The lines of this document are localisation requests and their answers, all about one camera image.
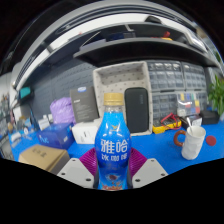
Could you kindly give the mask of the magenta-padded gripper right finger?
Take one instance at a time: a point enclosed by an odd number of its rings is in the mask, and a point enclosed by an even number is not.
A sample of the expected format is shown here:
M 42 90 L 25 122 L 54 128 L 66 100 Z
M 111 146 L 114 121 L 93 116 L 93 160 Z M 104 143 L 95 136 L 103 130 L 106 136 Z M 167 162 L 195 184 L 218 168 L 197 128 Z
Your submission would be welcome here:
M 140 188 L 157 181 L 168 173 L 155 158 L 147 159 L 132 148 L 128 164 L 128 188 Z

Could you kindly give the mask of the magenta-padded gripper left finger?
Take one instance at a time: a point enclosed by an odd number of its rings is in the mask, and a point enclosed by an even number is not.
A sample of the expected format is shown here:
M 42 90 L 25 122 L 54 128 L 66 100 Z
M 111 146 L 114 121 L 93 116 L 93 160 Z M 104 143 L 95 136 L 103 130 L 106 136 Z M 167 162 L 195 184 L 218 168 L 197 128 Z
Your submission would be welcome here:
M 84 188 L 97 188 L 99 173 L 95 149 L 88 150 L 80 158 L 71 158 L 58 176 Z

